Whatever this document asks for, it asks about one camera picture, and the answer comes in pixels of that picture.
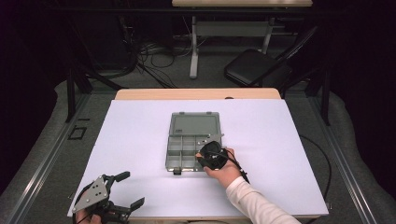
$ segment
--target black object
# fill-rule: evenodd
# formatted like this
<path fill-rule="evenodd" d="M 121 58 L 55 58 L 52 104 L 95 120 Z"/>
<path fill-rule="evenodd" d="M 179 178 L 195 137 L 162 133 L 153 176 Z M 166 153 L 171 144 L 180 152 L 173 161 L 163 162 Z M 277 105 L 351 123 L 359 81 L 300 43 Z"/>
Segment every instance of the black object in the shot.
<path fill-rule="evenodd" d="M 291 75 L 288 60 L 314 35 L 317 26 L 311 28 L 276 58 L 247 49 L 224 68 L 224 76 L 241 87 L 271 87 L 282 93 Z"/>
<path fill-rule="evenodd" d="M 116 222 L 116 223 L 128 223 L 128 218 L 131 213 L 140 208 L 144 202 L 145 198 L 141 198 L 137 200 L 134 203 L 131 203 L 130 207 L 121 207 L 121 206 L 116 206 L 113 202 L 109 200 L 110 198 L 110 189 L 111 186 L 113 185 L 114 181 L 120 182 L 121 180 L 124 180 L 128 178 L 131 174 L 129 172 L 123 172 L 119 175 L 102 175 L 102 178 L 104 181 L 107 181 L 106 183 L 106 191 L 107 191 L 107 197 L 105 197 L 102 201 L 99 203 L 93 204 L 88 208 L 85 208 L 88 213 L 91 214 L 96 214 L 101 217 L 101 221 L 103 224 L 106 224 L 107 222 Z M 92 186 L 92 183 L 87 185 L 81 193 L 78 195 L 76 199 L 76 203 L 79 202 L 82 194 L 86 191 L 89 190 Z M 76 221 L 76 214 L 73 214 L 73 223 L 77 223 Z"/>
<path fill-rule="evenodd" d="M 221 169 L 228 160 L 227 151 L 221 148 L 220 143 L 213 141 L 201 148 L 202 157 L 198 157 L 198 162 L 202 167 L 209 167 L 211 170 Z"/>

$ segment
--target dark gray floor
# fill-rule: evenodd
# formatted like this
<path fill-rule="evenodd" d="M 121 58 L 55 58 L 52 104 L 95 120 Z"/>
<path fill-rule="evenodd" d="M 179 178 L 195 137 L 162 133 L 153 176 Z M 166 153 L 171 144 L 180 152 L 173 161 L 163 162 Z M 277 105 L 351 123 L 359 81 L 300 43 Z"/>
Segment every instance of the dark gray floor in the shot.
<path fill-rule="evenodd" d="M 220 47 L 221 40 L 207 41 L 206 44 L 203 44 L 200 51 L 199 74 L 195 80 L 189 78 L 190 55 L 176 57 L 172 65 L 160 70 L 164 71 L 180 88 L 236 87 L 223 77 L 222 69 L 238 51 L 247 46 L 254 46 L 257 42 L 256 40 L 233 39 L 231 43 L 233 43 L 231 46 L 225 44 L 225 46 Z M 284 41 L 284 37 L 275 36 L 272 39 L 269 53 L 279 53 L 285 48 L 285 43 L 287 42 Z M 167 64 L 170 62 L 170 58 L 166 55 L 155 55 L 154 62 Z M 149 60 L 146 61 L 146 65 L 152 66 Z M 112 80 L 128 88 L 161 87 L 153 81 L 152 77 L 141 74 L 137 70 L 128 76 Z M 115 95 L 114 91 L 98 81 L 93 80 L 92 85 L 95 91 L 89 96 L 80 95 L 78 113 L 67 127 L 64 126 L 67 112 L 65 84 L 62 83 L 57 88 L 58 104 L 48 125 L 37 140 L 24 165 L 0 198 L 2 204 L 0 223 L 6 223 L 7 220 L 18 220 L 21 223 L 71 222 L 71 219 L 66 217 L 66 212 L 71 203 L 68 197 L 77 189 L 109 103 Z M 315 107 L 317 98 L 306 98 L 302 92 L 303 89 L 294 88 L 287 94 L 286 101 L 290 113 L 298 132 L 318 144 L 326 152 L 332 164 L 332 182 L 326 200 L 327 203 L 332 205 L 332 209 L 328 216 L 320 217 L 314 223 L 375 223 L 370 218 L 364 218 L 361 214 L 359 205 L 356 204 L 353 197 L 353 189 L 346 184 L 347 181 L 342 170 L 338 167 L 328 136 L 320 125 L 322 121 L 318 119 L 318 109 Z M 376 223 L 395 223 L 395 202 L 376 184 L 361 161 L 350 119 L 344 109 L 343 102 L 335 95 L 331 97 L 330 112 L 332 132 L 346 156 L 353 175 L 360 183 L 359 187 L 361 187 L 368 207 L 372 210 Z M 85 135 L 81 140 L 67 139 L 74 127 L 86 128 Z M 302 142 L 319 186 L 324 191 L 329 176 L 326 160 L 317 146 L 304 138 L 302 138 Z M 44 164 L 43 161 L 46 160 L 46 157 L 54 148 L 58 149 L 58 153 L 51 154 L 53 163 Z M 50 168 L 47 173 L 43 174 L 37 171 L 45 165 Z M 37 189 L 33 190 L 32 198 L 26 199 L 24 191 L 32 178 L 37 176 L 45 182 L 42 186 L 37 185 Z"/>

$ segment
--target desk in background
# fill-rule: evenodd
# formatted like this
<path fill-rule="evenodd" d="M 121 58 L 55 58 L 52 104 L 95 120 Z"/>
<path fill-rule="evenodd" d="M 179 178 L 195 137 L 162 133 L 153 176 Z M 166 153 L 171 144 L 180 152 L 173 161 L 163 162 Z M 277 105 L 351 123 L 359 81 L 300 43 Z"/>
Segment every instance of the desk in background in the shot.
<path fill-rule="evenodd" d="M 174 7 L 311 7 L 311 0 L 173 0 Z M 197 36 L 264 37 L 262 53 L 266 53 L 273 31 L 274 18 L 268 21 L 198 21 L 192 16 L 192 56 L 190 78 L 198 75 Z"/>
<path fill-rule="evenodd" d="M 219 112 L 223 145 L 235 148 L 255 189 L 296 217 L 328 215 L 290 112 L 274 89 L 119 91 L 78 191 L 98 175 L 130 171 L 113 185 L 110 200 L 129 206 L 145 197 L 131 219 L 245 218 L 206 173 L 166 171 L 170 119 L 178 111 Z"/>

